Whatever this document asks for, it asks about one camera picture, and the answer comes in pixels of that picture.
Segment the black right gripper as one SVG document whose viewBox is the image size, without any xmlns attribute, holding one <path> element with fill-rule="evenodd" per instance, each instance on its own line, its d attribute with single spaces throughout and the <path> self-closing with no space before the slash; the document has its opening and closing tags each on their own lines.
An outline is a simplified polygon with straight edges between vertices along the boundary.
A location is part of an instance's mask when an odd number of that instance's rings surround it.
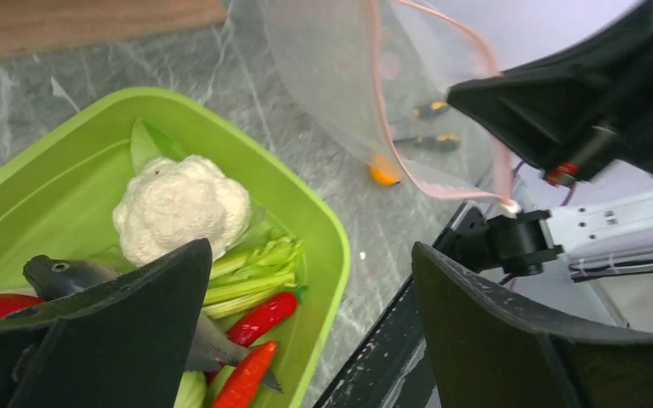
<svg viewBox="0 0 653 408">
<path fill-rule="evenodd" d="M 591 41 L 597 55 L 461 82 L 447 101 L 550 184 L 590 180 L 614 161 L 653 176 L 653 1 Z"/>
</svg>

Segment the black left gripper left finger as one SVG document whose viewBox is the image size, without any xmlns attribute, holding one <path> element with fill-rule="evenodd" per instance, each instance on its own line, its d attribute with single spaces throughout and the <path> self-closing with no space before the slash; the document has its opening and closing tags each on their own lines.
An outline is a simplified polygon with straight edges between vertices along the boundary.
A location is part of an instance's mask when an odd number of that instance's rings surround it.
<svg viewBox="0 0 653 408">
<path fill-rule="evenodd" d="M 0 407 L 171 407 L 212 265 L 207 240 L 0 320 Z"/>
</svg>

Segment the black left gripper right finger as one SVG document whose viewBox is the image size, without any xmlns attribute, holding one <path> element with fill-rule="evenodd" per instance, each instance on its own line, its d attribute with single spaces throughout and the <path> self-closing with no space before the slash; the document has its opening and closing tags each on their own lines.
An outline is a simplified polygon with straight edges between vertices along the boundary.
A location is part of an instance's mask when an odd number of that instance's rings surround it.
<svg viewBox="0 0 653 408">
<path fill-rule="evenodd" d="M 412 276 L 444 407 L 653 407 L 653 333 L 552 309 L 421 242 Z"/>
</svg>

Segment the green cabbage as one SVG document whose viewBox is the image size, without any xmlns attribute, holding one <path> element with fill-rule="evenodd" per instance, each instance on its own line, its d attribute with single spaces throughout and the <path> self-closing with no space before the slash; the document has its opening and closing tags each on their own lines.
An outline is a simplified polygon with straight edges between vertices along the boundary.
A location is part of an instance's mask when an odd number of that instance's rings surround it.
<svg viewBox="0 0 653 408">
<path fill-rule="evenodd" d="M 202 408 L 207 395 L 207 380 L 201 371 L 186 371 L 181 377 L 174 408 Z"/>
</svg>

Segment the grey toy fish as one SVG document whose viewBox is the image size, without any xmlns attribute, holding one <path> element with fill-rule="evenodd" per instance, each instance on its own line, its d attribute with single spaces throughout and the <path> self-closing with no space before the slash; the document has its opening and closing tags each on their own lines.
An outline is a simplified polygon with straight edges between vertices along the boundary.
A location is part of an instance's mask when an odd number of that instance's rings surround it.
<svg viewBox="0 0 653 408">
<path fill-rule="evenodd" d="M 113 281 L 122 274 L 109 266 L 86 259 L 54 259 L 37 255 L 29 260 L 23 275 L 35 293 L 54 300 Z M 200 314 L 185 363 L 185 371 L 218 371 L 223 365 L 238 366 L 253 351 L 227 338 L 205 314 Z"/>
</svg>

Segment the white cauliflower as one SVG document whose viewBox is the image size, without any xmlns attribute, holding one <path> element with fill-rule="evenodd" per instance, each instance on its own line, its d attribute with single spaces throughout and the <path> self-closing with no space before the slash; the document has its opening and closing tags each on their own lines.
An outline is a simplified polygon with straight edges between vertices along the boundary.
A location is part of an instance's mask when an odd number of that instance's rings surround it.
<svg viewBox="0 0 653 408">
<path fill-rule="evenodd" d="M 247 228 L 251 196 L 212 160 L 157 157 L 131 178 L 112 212 L 122 255 L 145 265 L 184 244 L 208 239 L 215 259 Z"/>
</svg>

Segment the clear pink zip top bag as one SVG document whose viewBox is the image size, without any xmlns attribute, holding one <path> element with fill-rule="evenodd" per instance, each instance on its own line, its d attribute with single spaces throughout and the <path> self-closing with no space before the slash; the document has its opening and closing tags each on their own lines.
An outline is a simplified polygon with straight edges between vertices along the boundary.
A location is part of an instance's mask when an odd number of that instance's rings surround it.
<svg viewBox="0 0 653 408">
<path fill-rule="evenodd" d="M 508 148 L 451 107 L 430 120 L 412 109 L 502 68 L 488 42 L 430 1 L 262 1 L 264 30 L 287 90 L 320 126 L 368 164 L 378 152 L 423 193 L 519 207 Z M 394 139 L 454 134 L 453 152 Z"/>
</svg>

